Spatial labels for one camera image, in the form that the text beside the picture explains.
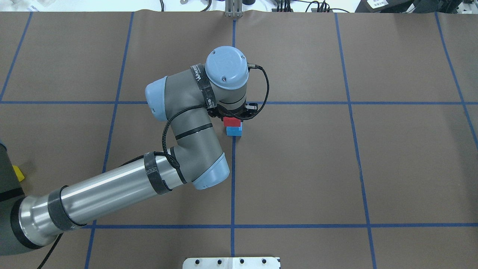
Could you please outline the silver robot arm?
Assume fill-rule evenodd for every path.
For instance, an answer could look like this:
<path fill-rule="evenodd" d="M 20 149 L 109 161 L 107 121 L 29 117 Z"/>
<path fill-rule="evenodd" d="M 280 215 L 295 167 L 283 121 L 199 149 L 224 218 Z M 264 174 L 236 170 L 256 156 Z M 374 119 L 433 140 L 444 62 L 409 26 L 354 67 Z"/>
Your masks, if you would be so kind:
<path fill-rule="evenodd" d="M 148 152 L 114 170 L 47 195 L 25 195 L 1 144 L 1 255 L 41 249 L 58 235 L 110 213 L 191 183 L 206 189 L 229 176 L 211 117 L 246 111 L 249 70 L 245 54 L 215 48 L 204 64 L 165 76 L 145 88 L 153 116 L 166 123 L 162 152 Z"/>

